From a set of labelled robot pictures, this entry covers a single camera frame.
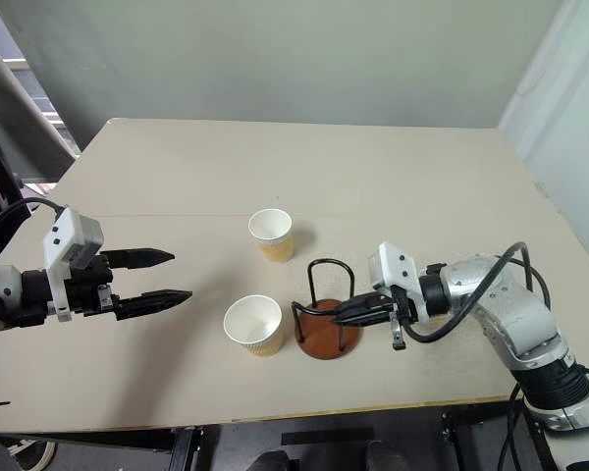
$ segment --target white paper cup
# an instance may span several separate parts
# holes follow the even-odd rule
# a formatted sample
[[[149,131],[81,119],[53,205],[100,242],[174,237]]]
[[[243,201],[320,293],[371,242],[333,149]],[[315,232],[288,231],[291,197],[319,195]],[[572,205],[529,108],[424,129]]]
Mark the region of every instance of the white paper cup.
[[[243,297],[231,305],[223,321],[225,334],[259,356],[277,353],[284,342],[282,309],[262,294]]]
[[[286,262],[293,256],[293,219],[281,209],[262,209],[248,220],[248,231],[266,260]]]

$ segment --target brown round base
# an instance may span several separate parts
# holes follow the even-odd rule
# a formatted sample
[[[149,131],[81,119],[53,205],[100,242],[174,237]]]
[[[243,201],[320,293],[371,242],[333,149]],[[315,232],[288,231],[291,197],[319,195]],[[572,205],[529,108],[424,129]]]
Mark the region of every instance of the brown round base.
[[[336,299],[321,299],[317,301],[314,309],[321,311],[330,310],[341,302]],[[339,350],[338,326],[332,324],[332,316],[312,316],[301,312],[298,316],[301,323],[301,330],[305,340],[299,341],[298,346],[308,355],[319,360],[331,360],[339,358],[353,350],[360,335],[359,327],[344,327],[343,335],[345,348]]]

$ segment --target table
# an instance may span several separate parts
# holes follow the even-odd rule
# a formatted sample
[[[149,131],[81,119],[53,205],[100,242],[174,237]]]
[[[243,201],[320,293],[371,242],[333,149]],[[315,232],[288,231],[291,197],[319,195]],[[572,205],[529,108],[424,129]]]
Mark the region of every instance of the table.
[[[305,267],[321,256],[352,267],[370,290],[367,257],[388,240],[419,266],[525,240],[554,315],[589,366],[589,255],[495,130],[110,121],[52,199],[100,221],[106,249],[176,255],[116,270],[123,297],[176,288],[194,296],[156,315],[113,315],[0,333],[0,432],[163,428],[413,405],[502,399],[512,377],[477,322],[433,344],[393,351],[388,325],[331,361],[296,345],[290,302],[309,301]],[[294,258],[266,262],[248,215],[294,219]],[[27,220],[0,256],[40,267],[51,212]],[[320,297],[345,299],[340,268],[319,267]],[[230,342],[223,314],[250,293],[274,297],[288,337],[260,358]]]

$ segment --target floor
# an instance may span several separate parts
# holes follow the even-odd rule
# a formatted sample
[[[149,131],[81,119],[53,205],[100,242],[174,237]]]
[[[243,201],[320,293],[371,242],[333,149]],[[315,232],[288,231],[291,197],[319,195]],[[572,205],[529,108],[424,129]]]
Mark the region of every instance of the floor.
[[[364,447],[375,438],[399,449],[415,471],[455,471],[454,447],[442,434],[442,412],[440,407],[426,407],[210,426],[205,428],[193,469],[244,471],[262,452],[283,449],[292,460],[298,460],[300,471],[362,471]],[[472,428],[478,460],[484,470],[496,468],[505,428],[506,420],[501,418]],[[525,423],[517,429],[516,442],[523,469],[541,469]],[[169,461],[170,455],[166,453],[59,444],[47,469],[158,471],[166,470]],[[512,469],[509,462],[505,469]],[[0,471],[18,471],[1,446]]]

